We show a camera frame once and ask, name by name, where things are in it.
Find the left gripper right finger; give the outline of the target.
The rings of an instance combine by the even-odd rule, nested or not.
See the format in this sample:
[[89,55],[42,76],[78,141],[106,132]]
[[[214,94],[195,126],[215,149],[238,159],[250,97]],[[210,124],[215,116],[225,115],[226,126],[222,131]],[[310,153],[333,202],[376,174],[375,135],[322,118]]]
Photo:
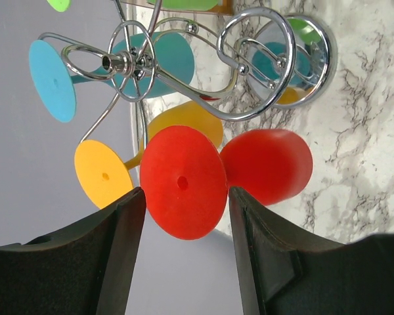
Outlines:
[[394,314],[394,234],[328,240],[238,187],[229,212],[244,314]]

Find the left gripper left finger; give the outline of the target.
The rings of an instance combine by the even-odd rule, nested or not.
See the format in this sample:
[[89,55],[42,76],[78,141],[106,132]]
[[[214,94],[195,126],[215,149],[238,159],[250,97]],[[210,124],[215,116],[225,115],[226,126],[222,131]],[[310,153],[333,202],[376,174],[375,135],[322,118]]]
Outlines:
[[64,228],[0,246],[0,314],[124,314],[145,213],[135,188]]

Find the orange plastic wine glass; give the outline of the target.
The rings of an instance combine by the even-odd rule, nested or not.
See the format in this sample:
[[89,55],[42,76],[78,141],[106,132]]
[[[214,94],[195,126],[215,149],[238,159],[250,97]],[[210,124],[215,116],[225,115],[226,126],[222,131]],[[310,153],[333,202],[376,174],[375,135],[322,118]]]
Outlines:
[[[148,125],[148,136],[172,125],[192,127],[206,135],[215,147],[223,141],[221,120],[203,109],[195,101],[170,108],[157,115]],[[144,152],[140,141],[138,153],[124,162],[107,145],[97,140],[84,140],[74,154],[77,179],[86,196],[98,208],[104,209],[134,188],[129,171],[140,165]]]

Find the red plastic wine glass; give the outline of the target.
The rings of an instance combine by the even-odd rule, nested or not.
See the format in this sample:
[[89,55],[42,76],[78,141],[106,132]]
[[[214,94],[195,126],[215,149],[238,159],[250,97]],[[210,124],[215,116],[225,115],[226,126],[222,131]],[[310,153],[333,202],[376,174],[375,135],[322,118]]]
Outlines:
[[174,125],[144,151],[140,183],[156,224],[181,240],[197,240],[221,220],[231,187],[272,205],[299,194],[312,173],[311,150],[295,132],[254,129],[218,150],[202,132]]

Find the blue plastic wine glass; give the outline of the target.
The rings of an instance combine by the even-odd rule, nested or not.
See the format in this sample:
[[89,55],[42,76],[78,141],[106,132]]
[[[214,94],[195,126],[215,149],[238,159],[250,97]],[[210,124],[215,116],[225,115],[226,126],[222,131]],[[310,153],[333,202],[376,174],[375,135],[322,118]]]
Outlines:
[[[158,65],[173,77],[189,84],[194,76],[194,54],[179,33],[157,31],[152,35]],[[60,53],[44,40],[35,40],[29,49],[29,67],[35,89],[49,113],[67,123],[76,114],[76,83],[87,78],[71,76]]]

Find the green plastic wine glass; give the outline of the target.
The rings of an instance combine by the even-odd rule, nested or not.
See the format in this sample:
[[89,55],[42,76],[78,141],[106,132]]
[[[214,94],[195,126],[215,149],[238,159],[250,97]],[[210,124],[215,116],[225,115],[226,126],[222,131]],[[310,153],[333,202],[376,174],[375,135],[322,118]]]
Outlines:
[[[58,12],[66,11],[70,5],[70,0],[48,0],[52,8]],[[218,5],[216,0],[163,0],[163,9],[186,10],[186,11],[208,11]]]

